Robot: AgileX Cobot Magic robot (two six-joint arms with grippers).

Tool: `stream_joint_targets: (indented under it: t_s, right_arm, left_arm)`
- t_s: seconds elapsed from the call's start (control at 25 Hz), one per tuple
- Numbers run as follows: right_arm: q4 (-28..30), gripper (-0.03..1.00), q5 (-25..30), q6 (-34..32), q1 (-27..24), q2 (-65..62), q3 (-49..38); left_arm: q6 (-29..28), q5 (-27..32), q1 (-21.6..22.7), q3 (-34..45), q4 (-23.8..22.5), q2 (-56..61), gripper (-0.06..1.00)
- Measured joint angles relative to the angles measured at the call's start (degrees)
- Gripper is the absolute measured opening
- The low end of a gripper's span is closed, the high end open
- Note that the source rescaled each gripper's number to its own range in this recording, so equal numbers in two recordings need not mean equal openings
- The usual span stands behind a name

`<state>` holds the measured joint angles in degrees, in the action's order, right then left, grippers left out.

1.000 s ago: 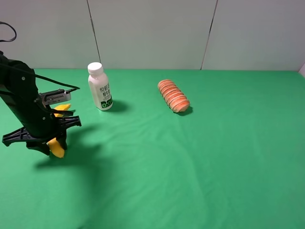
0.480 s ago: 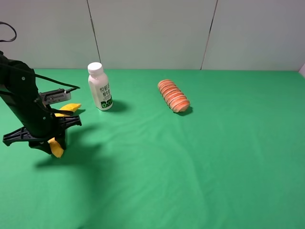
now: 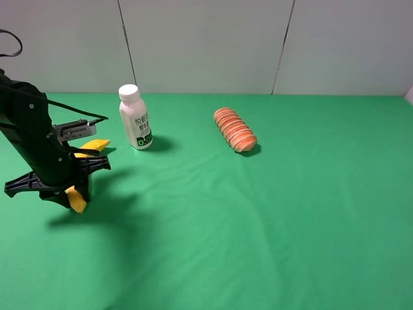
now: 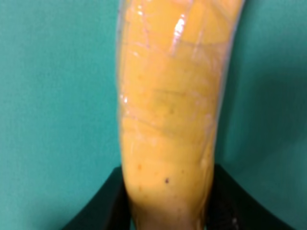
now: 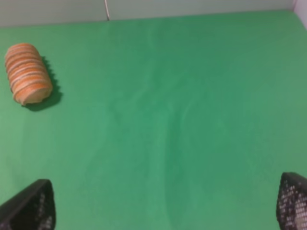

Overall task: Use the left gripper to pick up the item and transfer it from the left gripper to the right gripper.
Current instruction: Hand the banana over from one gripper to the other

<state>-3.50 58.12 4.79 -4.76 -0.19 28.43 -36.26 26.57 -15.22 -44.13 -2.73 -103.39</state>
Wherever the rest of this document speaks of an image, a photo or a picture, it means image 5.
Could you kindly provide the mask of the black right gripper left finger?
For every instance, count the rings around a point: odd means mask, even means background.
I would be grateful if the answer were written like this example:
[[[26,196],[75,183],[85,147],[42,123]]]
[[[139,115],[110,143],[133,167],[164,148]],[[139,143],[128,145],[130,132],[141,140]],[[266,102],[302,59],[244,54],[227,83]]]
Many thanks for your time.
[[[2,230],[54,230],[56,207],[52,182],[39,179],[1,204]]]

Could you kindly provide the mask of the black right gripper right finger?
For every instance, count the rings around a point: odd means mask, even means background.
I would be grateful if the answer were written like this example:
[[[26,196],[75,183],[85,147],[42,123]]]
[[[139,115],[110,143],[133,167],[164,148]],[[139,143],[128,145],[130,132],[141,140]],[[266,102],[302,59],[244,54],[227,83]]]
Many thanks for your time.
[[[307,229],[307,179],[295,172],[281,176],[276,218],[281,230]]]

